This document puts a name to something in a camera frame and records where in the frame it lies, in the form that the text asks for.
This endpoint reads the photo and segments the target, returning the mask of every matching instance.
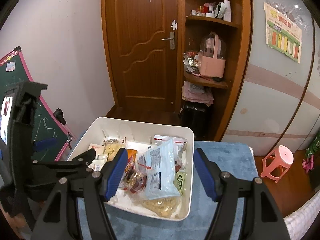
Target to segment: pink stool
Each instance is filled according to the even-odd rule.
[[[266,166],[266,160],[268,158],[273,158],[274,160],[269,164],[269,166]],[[263,170],[260,174],[260,177],[268,177],[275,180],[277,183],[293,163],[293,154],[286,146],[279,145],[279,147],[273,149],[265,158],[263,158],[262,161]],[[279,166],[281,169],[281,175],[279,177],[272,176],[270,173]]]

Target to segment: green bag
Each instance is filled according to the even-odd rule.
[[[320,130],[306,151],[307,158],[309,158],[311,155],[314,155],[318,150],[320,150]]]

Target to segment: white plastic tray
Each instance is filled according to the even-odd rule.
[[[146,151],[150,144],[153,143],[155,134],[181,137],[187,140],[187,150],[182,157],[182,161],[185,164],[186,170],[184,192],[177,211],[171,216],[171,218],[159,217],[154,212],[142,206],[132,204],[129,196],[123,196],[124,192],[121,189],[118,189],[116,193],[116,197],[118,198],[117,203],[114,201],[109,201],[108,204],[122,210],[147,217],[171,221],[181,221],[189,215],[191,206],[194,135],[193,131],[190,128],[99,117],[86,131],[68,160],[71,160],[79,154],[85,152],[88,149],[90,143],[101,144],[105,137],[126,137],[128,149]]]

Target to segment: phone screen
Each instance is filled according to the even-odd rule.
[[[7,96],[3,99],[0,113],[0,137],[7,145],[8,143],[8,124],[12,109],[13,96]]]

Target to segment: clear plastic dome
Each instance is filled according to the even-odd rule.
[[[215,33],[211,32],[205,36],[200,43],[200,52],[205,57],[213,57],[215,43]],[[218,59],[226,59],[227,46],[226,43],[219,37],[218,39]]]

